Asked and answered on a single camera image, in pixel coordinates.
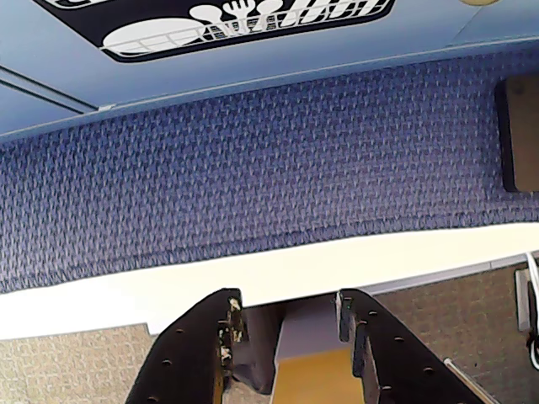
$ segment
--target metal rod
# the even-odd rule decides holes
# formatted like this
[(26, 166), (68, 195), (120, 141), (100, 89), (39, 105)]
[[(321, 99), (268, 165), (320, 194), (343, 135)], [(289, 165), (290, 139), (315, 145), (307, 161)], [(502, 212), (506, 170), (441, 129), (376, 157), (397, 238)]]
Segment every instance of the metal rod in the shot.
[(485, 404), (499, 404), (499, 402), (496, 401), (490, 394), (488, 394), (480, 385), (478, 385), (478, 383), (474, 379), (472, 379), (461, 369), (459, 369), (451, 359), (444, 359), (444, 365), (447, 366), (447, 369), (453, 372), (453, 374), (458, 377), (459, 380), (464, 383), (468, 389), (473, 391), (473, 394), (475, 394), (482, 402), (484, 402)]

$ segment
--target carpet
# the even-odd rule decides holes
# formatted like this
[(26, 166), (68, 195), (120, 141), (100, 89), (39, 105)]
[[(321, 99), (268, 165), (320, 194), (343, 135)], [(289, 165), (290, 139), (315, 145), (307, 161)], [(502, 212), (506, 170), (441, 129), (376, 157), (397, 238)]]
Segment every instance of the carpet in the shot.
[(494, 85), (539, 49), (362, 72), (0, 145), (0, 293), (358, 235), (539, 220)]

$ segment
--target dish rack icon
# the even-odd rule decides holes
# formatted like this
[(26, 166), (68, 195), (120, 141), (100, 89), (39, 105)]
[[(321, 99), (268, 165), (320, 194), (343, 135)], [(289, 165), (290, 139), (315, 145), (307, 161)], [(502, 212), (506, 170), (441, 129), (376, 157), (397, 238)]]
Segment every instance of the dish rack icon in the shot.
[[(239, 2), (252, 2), (253, 0), (236, 0)], [(311, 7), (295, 8), (274, 13), (246, 17), (242, 19), (223, 20), (208, 24), (201, 24), (187, 29), (162, 32), (156, 35), (132, 38), (121, 42), (106, 42), (99, 49), (110, 51), (122, 58), (138, 57), (168, 51), (186, 46), (213, 43), (230, 38), (259, 35), (264, 32), (275, 32), (291, 29), (298, 26), (322, 24), (359, 17), (373, 17), (382, 13), (392, 0), (315, 0)]]

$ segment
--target black metal bracket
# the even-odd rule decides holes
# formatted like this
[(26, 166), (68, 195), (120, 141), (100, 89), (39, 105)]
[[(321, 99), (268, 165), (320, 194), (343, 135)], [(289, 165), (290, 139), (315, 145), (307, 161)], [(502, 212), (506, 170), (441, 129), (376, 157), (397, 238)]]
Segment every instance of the black metal bracket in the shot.
[[(359, 290), (337, 295), (339, 338), (352, 343), (350, 371), (365, 404), (484, 402), (377, 300)], [(243, 337), (241, 295), (209, 295), (156, 340), (127, 404), (219, 404)]]
[(163, 331), (136, 377), (127, 404), (218, 404), (232, 370), (232, 347), (243, 335), (237, 289), (194, 305)]
[(482, 404), (410, 330), (360, 290), (341, 290), (341, 341), (354, 338), (352, 372), (366, 404)]

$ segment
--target white trim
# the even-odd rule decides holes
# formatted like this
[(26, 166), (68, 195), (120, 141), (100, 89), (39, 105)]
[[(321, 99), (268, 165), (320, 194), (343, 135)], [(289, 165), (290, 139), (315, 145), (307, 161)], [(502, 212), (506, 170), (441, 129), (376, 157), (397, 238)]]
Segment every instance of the white trim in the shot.
[(161, 332), (198, 300), (238, 287), (243, 304), (361, 287), (371, 293), (473, 274), (539, 250), (539, 223), (412, 231), (99, 276), (0, 295), (0, 340), (147, 323)]

